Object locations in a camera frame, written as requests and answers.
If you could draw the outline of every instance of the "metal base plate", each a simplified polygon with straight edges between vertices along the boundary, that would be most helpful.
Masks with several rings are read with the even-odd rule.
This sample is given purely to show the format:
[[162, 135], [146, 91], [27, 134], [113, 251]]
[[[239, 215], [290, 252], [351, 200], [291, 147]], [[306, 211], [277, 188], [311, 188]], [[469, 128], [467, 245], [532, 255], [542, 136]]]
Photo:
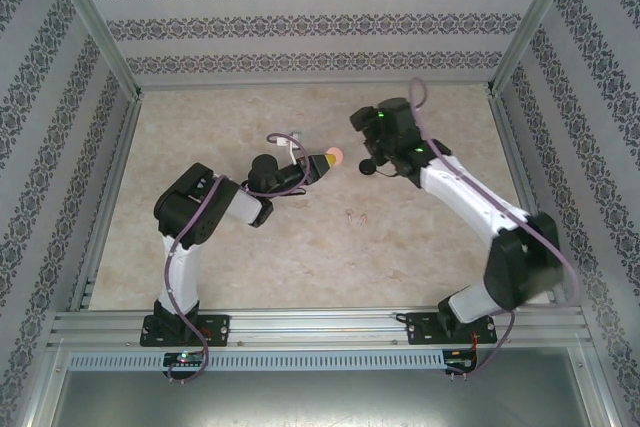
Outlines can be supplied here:
[[447, 336], [438, 322], [437, 312], [409, 312], [396, 315], [396, 320], [406, 324], [409, 345], [471, 344], [473, 334], [478, 344], [495, 344], [498, 341], [493, 319], [489, 316], [466, 325], [464, 332]]
[[[229, 339], [228, 315], [198, 315], [196, 327], [207, 339], [209, 347], [226, 347]], [[197, 347], [200, 340], [194, 335], [188, 342], [168, 332], [155, 315], [147, 315], [140, 334], [142, 347]]]

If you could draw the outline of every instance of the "patterned wallpaper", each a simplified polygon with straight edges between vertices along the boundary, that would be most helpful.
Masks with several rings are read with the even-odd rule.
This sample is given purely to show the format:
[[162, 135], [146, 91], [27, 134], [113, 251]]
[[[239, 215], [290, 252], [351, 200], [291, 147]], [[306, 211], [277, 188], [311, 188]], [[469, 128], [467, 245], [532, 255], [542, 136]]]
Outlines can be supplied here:
[[623, 425], [640, 425], [640, 0], [554, 0], [503, 94], [563, 228]]
[[70, 0], [0, 0], [0, 426], [68, 307], [128, 102]]
[[143, 87], [487, 81], [531, 0], [95, 0]]

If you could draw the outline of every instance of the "purple cable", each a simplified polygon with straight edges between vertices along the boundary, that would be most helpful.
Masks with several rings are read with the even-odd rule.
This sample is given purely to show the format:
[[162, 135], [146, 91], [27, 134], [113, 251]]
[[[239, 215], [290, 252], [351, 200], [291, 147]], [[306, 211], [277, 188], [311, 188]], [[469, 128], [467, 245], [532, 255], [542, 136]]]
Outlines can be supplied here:
[[[413, 90], [414, 90], [414, 87], [416, 86], [416, 84], [420, 86], [420, 88], [422, 89], [422, 92], [424, 94], [423, 99], [419, 104], [416, 104], [416, 102], [415, 102], [415, 100], [413, 98]], [[414, 120], [416, 122], [416, 125], [418, 126], [418, 129], [420, 130], [420, 135], [422, 137], [422, 140], [424, 140], [429, 145], [429, 147], [431, 148], [433, 153], [436, 154], [436, 157], [438, 157], [438, 159], [440, 159], [442, 161], [442, 163], [451, 172], [453, 172], [456, 176], [460, 177], [469, 187], [471, 187], [473, 190], [475, 190], [483, 199], [485, 199], [492, 206], [494, 206], [496, 209], [498, 209], [498, 211], [500, 213], [504, 214], [512, 222], [515, 222], [519, 227], [522, 227], [522, 229], [524, 229], [524, 231], [527, 234], [531, 235], [534, 239], [536, 239], [544, 247], [546, 247], [553, 255], [555, 255], [556, 258], [563, 265], [563, 267], [564, 267], [565, 271], [567, 272], [567, 274], [569, 275], [569, 277], [571, 278], [571, 298], [566, 303], [564, 303], [564, 304], [536, 305], [536, 306], [527, 306], [527, 307], [547, 308], [547, 309], [548, 308], [552, 308], [553, 309], [553, 308], [572, 306], [572, 305], [577, 304], [578, 300], [579, 300], [579, 297], [580, 297], [580, 280], [578, 279], [578, 273], [576, 272], [576, 269], [569, 263], [569, 261], [566, 259], [566, 257], [564, 255], [562, 255], [562, 252], [560, 252], [555, 247], [555, 245], [553, 245], [551, 242], [549, 242], [547, 239], [545, 239], [542, 235], [540, 235], [538, 232], [536, 232], [534, 229], [532, 229], [525, 222], [521, 221], [515, 215], [511, 214], [511, 212], [506, 210], [498, 201], [496, 201], [493, 197], [491, 197], [489, 194], [487, 194], [484, 191], [484, 189], [482, 189], [478, 184], [476, 184], [474, 181], [472, 181], [466, 175], [464, 175], [462, 172], [460, 172], [455, 166], [451, 165], [451, 163], [442, 154], [442, 152], [440, 152], [440, 149], [438, 149], [438, 146], [433, 141], [431, 136], [429, 136], [429, 133], [427, 132], [427, 129], [425, 128], [425, 126], [424, 126], [424, 124], [422, 122], [422, 119], [418, 115], [418, 109], [420, 108], [421, 105], [424, 104], [424, 102], [426, 100], [427, 100], [427, 85], [425, 84], [425, 82], [422, 79], [418, 79], [417, 77], [414, 77], [413, 79], [411, 79], [411, 81], [409, 81], [409, 105], [411, 106], [411, 113], [413, 114], [413, 118], [414, 118]]]
[[305, 148], [302, 146], [302, 144], [300, 142], [298, 142], [296, 139], [294, 139], [293, 137], [291, 137], [290, 135], [287, 134], [279, 134], [277, 132], [274, 132], [272, 134], [267, 135], [267, 142], [269, 142], [270, 144], [275, 143], [274, 140], [272, 139], [276, 139], [278, 137], [282, 137], [284, 139], [287, 139], [289, 142], [293, 143], [296, 145], [296, 147], [298, 147], [300, 149], [300, 151], [302, 152], [302, 156], [304, 157], [304, 176], [302, 177], [302, 180], [300, 182], [298, 182], [298, 184], [295, 187], [291, 187], [290, 189], [287, 190], [283, 190], [282, 192], [272, 192], [270, 194], [263, 194], [261, 192], [252, 192], [249, 189], [245, 189], [245, 192], [253, 197], [264, 197], [267, 199], [272, 199], [274, 197], [280, 197], [281, 195], [287, 195], [290, 194], [292, 192], [295, 192], [296, 190], [298, 190], [300, 187], [302, 187], [304, 185], [304, 183], [307, 181], [307, 179], [309, 178], [309, 175], [311, 174], [311, 162], [309, 161], [309, 154], [307, 154], [307, 151], [305, 150]]
[[510, 316], [509, 324], [507, 324], [507, 328], [504, 331], [504, 335], [500, 337], [500, 340], [498, 341], [498, 343], [495, 345], [493, 349], [491, 349], [491, 353], [489, 354], [489, 356], [479, 366], [477, 366], [475, 369], [473, 369], [469, 373], [465, 373], [456, 367], [447, 366], [446, 369], [452, 370], [453, 372], [457, 372], [458, 374], [466, 375], [466, 377], [471, 377], [473, 375], [476, 375], [478, 372], [484, 369], [488, 364], [490, 364], [495, 358], [495, 356], [498, 354], [498, 352], [500, 351], [500, 348], [504, 345], [504, 343], [509, 338], [509, 334], [511, 333], [511, 330], [513, 330], [513, 325], [516, 322], [516, 314], [514, 314], [513, 312], [503, 312], [503, 313], [509, 314]]
[[[200, 365], [200, 369], [198, 369], [193, 375], [187, 377], [186, 379], [180, 380], [180, 383], [182, 385], [187, 384], [195, 380], [196, 378], [198, 378], [202, 374], [202, 372], [204, 372], [204, 370], [207, 368], [207, 365], [209, 365], [209, 344], [207, 344], [207, 339], [204, 338], [204, 335], [200, 333], [197, 327], [189, 321], [189, 319], [184, 314], [184, 312], [180, 310], [180, 307], [178, 306], [178, 302], [176, 301], [176, 298], [173, 296], [173, 290], [171, 289], [171, 284], [169, 282], [169, 270], [171, 269], [171, 260], [173, 260], [173, 256], [175, 255], [176, 250], [178, 250], [180, 241], [187, 234], [187, 232], [189, 232], [191, 227], [193, 227], [193, 225], [198, 221], [198, 218], [202, 215], [202, 212], [204, 212], [204, 210], [207, 208], [207, 205], [209, 205], [209, 202], [211, 202], [213, 195], [216, 193], [216, 190], [218, 190], [218, 186], [220, 185], [220, 183], [222, 182], [222, 179], [224, 178], [225, 176], [221, 175], [216, 179], [216, 181], [213, 184], [213, 187], [211, 187], [211, 190], [209, 190], [209, 192], [207, 193], [203, 201], [200, 203], [200, 207], [198, 207], [198, 210], [196, 210], [195, 214], [193, 214], [193, 217], [191, 217], [191, 220], [189, 220], [187, 225], [184, 226], [184, 228], [180, 231], [178, 236], [173, 241], [173, 244], [169, 249], [169, 254], [167, 255], [167, 260], [164, 263], [164, 285], [167, 289], [167, 295], [169, 296], [171, 305], [173, 305], [173, 308], [175, 309], [176, 314], [178, 314], [178, 317], [180, 317], [180, 319], [187, 325], [187, 327], [189, 327], [189, 330], [191, 330], [191, 332], [193, 332], [196, 335], [196, 337], [198, 337], [200, 342], [202, 342], [202, 348], [204, 350], [204, 362], [202, 362], [202, 364]], [[176, 380], [173, 377], [171, 377], [171, 372], [173, 371], [173, 368], [176, 365], [177, 364], [171, 364], [169, 366], [169, 370], [167, 371], [167, 377], [169, 378], [169, 382], [173, 382], [174, 380]]]
[[[267, 142], [273, 143], [271, 141], [271, 139], [275, 139], [277, 137], [283, 137], [283, 138], [287, 139], [289, 142], [294, 143], [302, 151], [302, 155], [304, 156], [304, 159], [305, 159], [305, 172], [304, 172], [304, 176], [302, 177], [302, 180], [295, 187], [292, 187], [291, 189], [285, 190], [283, 192], [276, 192], [276, 193], [271, 193], [271, 194], [262, 194], [262, 193], [259, 193], [259, 192], [251, 192], [250, 190], [245, 190], [247, 192], [247, 194], [252, 195], [254, 197], [267, 197], [267, 198], [273, 198], [273, 197], [279, 197], [281, 195], [287, 195], [287, 194], [290, 194], [291, 192], [294, 192], [298, 188], [300, 188], [306, 182], [307, 178], [311, 174], [311, 163], [309, 161], [309, 154], [307, 154], [307, 151], [302, 146], [302, 144], [300, 142], [298, 142], [296, 139], [294, 139], [293, 137], [291, 137], [290, 135], [279, 134], [279, 133], [273, 133], [273, 134], [267, 135]], [[193, 325], [189, 321], [189, 319], [184, 314], [184, 312], [182, 312], [180, 310], [180, 307], [178, 306], [178, 302], [176, 301], [175, 297], [173, 296], [173, 290], [171, 289], [171, 283], [169, 282], [169, 271], [171, 269], [171, 260], [173, 259], [173, 256], [175, 255], [176, 250], [178, 249], [178, 246], [180, 245], [180, 241], [187, 234], [187, 232], [189, 232], [189, 229], [191, 229], [191, 227], [193, 227], [194, 224], [198, 221], [198, 218], [202, 215], [202, 212], [204, 212], [204, 210], [207, 208], [207, 206], [209, 205], [209, 202], [211, 202], [211, 199], [213, 198], [213, 195], [215, 194], [216, 190], [218, 190], [218, 186], [220, 185], [220, 182], [222, 182], [222, 179], [224, 179], [224, 178], [225, 178], [225, 176], [221, 175], [216, 179], [215, 183], [213, 184], [213, 187], [211, 187], [211, 190], [209, 190], [209, 192], [207, 193], [205, 198], [200, 203], [200, 207], [198, 207], [198, 210], [196, 210], [196, 212], [193, 214], [193, 217], [191, 217], [191, 220], [189, 220], [187, 225], [185, 225], [185, 227], [180, 231], [178, 236], [173, 241], [173, 244], [171, 245], [171, 248], [169, 249], [169, 254], [167, 255], [167, 260], [166, 260], [166, 262], [164, 264], [164, 285], [165, 285], [165, 287], [167, 289], [167, 296], [169, 297], [169, 301], [171, 301], [171, 305], [173, 305], [173, 308], [175, 309], [176, 314], [178, 314], [178, 317], [180, 317], [180, 319], [187, 325], [187, 327], [189, 327], [189, 330], [191, 330], [196, 335], [196, 337], [198, 337], [198, 339], [202, 343], [202, 348], [204, 350], [204, 362], [202, 362], [202, 364], [200, 365], [200, 369], [198, 369], [190, 377], [187, 377], [186, 379], [182, 379], [180, 381], [180, 383], [182, 385], [187, 384], [187, 383], [195, 380], [207, 368], [207, 365], [209, 365], [209, 345], [207, 344], [207, 339], [205, 339], [204, 335], [202, 335], [200, 333], [200, 331], [196, 328], [196, 326]], [[178, 364], [171, 364], [169, 366], [169, 370], [167, 371], [167, 376], [169, 377], [169, 382], [173, 382], [175, 380], [173, 377], [171, 377], [171, 372], [173, 371], [173, 368], [176, 365], [178, 365]]]

